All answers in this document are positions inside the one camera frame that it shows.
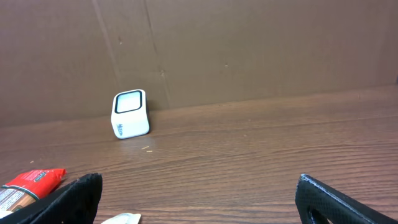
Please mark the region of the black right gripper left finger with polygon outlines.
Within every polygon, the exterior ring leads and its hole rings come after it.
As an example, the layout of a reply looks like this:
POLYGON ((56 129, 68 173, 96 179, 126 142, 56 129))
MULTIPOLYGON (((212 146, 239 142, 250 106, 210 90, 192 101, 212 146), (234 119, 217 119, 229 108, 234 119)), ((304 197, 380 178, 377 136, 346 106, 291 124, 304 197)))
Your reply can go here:
POLYGON ((102 189, 101 174, 86 174, 5 216, 1 224, 93 224, 102 189))

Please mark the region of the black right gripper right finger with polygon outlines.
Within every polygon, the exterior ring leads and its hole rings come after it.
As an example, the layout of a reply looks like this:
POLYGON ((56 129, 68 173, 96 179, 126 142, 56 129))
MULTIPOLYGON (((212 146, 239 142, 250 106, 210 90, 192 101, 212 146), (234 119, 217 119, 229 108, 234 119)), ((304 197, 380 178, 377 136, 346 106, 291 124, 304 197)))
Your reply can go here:
POLYGON ((295 204, 302 223, 397 224, 397 220, 373 210, 307 174, 302 174, 298 180, 295 204))

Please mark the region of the red orange pasta package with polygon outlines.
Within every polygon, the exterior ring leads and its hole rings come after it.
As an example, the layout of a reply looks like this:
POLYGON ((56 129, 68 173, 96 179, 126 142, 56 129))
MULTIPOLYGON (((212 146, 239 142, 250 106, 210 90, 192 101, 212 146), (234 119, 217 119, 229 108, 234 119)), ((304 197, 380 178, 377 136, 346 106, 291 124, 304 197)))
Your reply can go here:
POLYGON ((39 169, 19 174, 1 186, 1 218, 54 191, 66 175, 65 169, 39 169))

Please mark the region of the beige plastic pouch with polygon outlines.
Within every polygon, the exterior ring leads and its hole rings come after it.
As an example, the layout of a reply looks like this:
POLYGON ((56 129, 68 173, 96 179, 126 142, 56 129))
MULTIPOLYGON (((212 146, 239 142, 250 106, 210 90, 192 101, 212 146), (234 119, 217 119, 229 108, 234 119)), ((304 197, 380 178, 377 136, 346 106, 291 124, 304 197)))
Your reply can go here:
POLYGON ((121 213, 103 221, 101 224, 139 224, 141 214, 121 213))

